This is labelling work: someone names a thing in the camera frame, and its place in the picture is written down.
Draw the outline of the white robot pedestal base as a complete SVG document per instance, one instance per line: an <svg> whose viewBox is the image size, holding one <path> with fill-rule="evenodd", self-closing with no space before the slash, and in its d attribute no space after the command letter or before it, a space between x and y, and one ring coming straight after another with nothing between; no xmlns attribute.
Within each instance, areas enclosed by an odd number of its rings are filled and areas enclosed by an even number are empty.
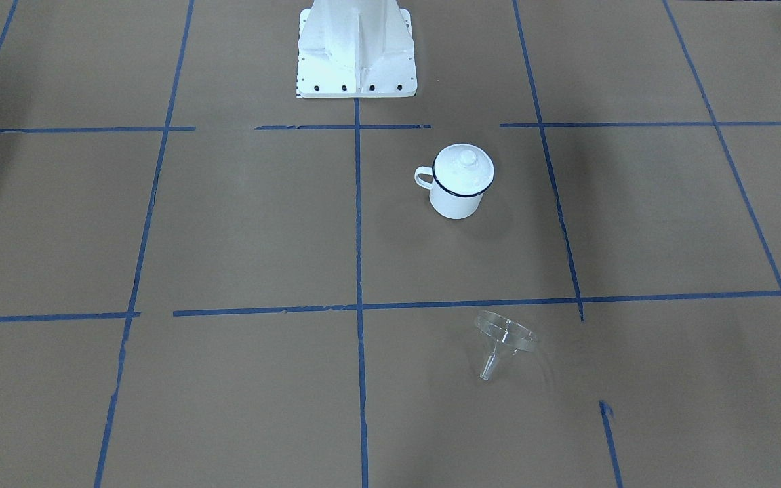
<svg viewBox="0 0 781 488"><path fill-rule="evenodd" d="M297 97L390 98L416 92L412 16L397 1L314 1L301 10Z"/></svg>

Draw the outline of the white cup lid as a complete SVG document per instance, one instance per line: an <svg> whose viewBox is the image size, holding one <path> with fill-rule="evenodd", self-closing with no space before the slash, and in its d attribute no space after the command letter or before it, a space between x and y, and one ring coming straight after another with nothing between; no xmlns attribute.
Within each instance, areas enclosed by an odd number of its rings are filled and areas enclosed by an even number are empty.
<svg viewBox="0 0 781 488"><path fill-rule="evenodd" d="M468 143L456 143L438 152L432 173L439 185L450 194L475 197L492 185L495 166L483 149Z"/></svg>

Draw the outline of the clear plastic funnel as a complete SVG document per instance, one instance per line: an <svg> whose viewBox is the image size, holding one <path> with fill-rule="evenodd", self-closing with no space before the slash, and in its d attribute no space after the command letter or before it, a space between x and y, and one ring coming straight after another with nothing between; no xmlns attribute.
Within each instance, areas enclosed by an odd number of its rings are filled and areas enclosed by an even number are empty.
<svg viewBox="0 0 781 488"><path fill-rule="evenodd" d="M475 317L475 327L484 339L485 359L479 377L492 380L502 359L518 352L533 352L539 339L536 334L499 313L481 310Z"/></svg>

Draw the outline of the white enamel cup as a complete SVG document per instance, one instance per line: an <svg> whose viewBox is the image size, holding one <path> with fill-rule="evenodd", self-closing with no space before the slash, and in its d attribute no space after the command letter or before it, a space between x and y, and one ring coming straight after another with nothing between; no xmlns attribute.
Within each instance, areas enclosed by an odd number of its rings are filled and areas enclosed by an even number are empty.
<svg viewBox="0 0 781 488"><path fill-rule="evenodd" d="M475 197L457 197L450 194L434 179L432 165L418 167L414 172L414 182L430 192L430 204L438 214L453 220L465 219L475 213L485 194L482 192Z"/></svg>

